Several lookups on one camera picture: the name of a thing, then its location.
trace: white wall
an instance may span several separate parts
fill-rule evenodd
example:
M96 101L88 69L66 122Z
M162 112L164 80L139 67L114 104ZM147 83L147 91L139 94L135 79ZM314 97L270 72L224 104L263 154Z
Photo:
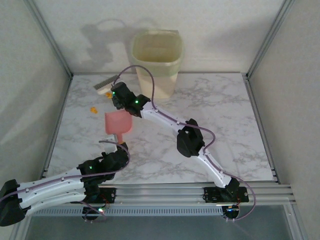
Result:
M129 65L144 28L178 30L183 71L247 72L283 0L36 0L71 70Z
M320 239L320 1L297 0L250 80L282 182Z
M0 0L0 23L2 187L39 178L68 78L22 0Z

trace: pink dustpan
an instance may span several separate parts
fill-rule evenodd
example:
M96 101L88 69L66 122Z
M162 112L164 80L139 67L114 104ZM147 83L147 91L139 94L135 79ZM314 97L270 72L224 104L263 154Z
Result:
M105 132L107 134L116 134L118 143L122 143L122 134L132 129L132 116L126 110L106 112L104 114Z

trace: white marble table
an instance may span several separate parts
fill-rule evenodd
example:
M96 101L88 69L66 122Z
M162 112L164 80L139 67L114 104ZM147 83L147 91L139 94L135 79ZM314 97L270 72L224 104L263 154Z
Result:
M73 78L57 135L48 176L100 156L106 136L105 112L115 111L112 100L98 95L93 85L106 75L77 75ZM121 77L136 95L141 93L137 76ZM182 73L170 99L156 103L186 120L211 129L216 142L209 148L214 158L233 175L247 181L272 180L272 172L257 122L240 73ZM96 107L98 114L90 111ZM208 143L211 136L202 133ZM131 163L108 183L195 183L212 182L207 170L193 158L178 153L171 130L133 117L133 129L123 135Z

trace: brush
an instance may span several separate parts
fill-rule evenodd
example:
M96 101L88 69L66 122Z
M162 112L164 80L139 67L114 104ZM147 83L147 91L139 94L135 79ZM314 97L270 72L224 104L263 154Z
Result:
M96 85L93 86L93 88L96 90L96 92L99 95L105 94L109 91L111 91L112 83L118 78L118 75L114 75L107 80L104 80Z

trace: trash bin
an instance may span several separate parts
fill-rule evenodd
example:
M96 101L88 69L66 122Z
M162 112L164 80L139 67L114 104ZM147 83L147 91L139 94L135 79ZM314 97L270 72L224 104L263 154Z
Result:
M132 43L133 63L146 67L155 82L154 98L169 98L175 90L184 57L184 44L176 30L147 30L137 34ZM152 81L142 68L136 68L142 94L151 97Z

